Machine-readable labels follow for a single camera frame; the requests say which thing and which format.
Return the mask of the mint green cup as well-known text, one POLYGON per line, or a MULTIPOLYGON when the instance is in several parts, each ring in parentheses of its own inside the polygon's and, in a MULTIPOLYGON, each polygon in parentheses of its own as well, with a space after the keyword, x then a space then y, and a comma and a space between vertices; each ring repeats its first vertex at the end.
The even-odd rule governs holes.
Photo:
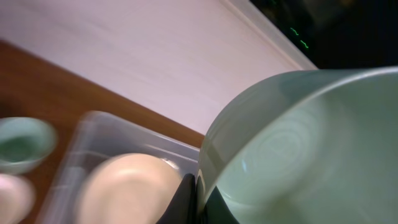
POLYGON ((57 145, 48 122, 29 117, 1 119, 1 172, 24 174, 36 168, 57 145))

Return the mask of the cream white cup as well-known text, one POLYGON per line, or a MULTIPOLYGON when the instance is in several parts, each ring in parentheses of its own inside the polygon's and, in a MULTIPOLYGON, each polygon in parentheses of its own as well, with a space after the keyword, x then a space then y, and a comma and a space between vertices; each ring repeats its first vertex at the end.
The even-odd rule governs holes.
POLYGON ((34 202, 35 190, 26 178, 1 174, 1 224, 20 223, 34 202))

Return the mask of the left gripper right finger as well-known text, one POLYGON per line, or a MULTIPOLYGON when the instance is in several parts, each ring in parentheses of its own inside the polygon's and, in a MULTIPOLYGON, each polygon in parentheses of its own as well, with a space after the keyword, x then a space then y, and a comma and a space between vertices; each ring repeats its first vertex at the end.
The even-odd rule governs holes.
POLYGON ((239 224, 217 187, 212 191, 198 218, 199 224, 239 224))

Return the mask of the beige large bowl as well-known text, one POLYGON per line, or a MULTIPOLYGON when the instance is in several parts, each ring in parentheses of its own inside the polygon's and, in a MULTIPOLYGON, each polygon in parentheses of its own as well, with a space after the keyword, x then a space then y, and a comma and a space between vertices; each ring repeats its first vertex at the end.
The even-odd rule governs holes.
POLYGON ((76 200, 80 224, 156 223, 182 177, 167 162, 147 154, 122 154, 100 164, 76 200))

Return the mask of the mint green small bowl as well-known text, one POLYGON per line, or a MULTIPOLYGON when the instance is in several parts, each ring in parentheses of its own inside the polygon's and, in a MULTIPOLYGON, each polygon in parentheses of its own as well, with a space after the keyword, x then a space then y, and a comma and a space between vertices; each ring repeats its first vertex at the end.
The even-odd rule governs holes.
POLYGON ((250 86, 205 135, 199 212, 215 187, 239 223, 396 223, 397 68, 250 86))

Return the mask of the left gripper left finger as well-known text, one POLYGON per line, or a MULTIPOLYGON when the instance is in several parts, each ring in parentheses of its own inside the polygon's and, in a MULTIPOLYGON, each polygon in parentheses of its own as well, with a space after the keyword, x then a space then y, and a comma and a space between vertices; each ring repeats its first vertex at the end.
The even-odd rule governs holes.
POLYGON ((157 224, 196 223, 196 199, 195 176, 186 174, 157 224))

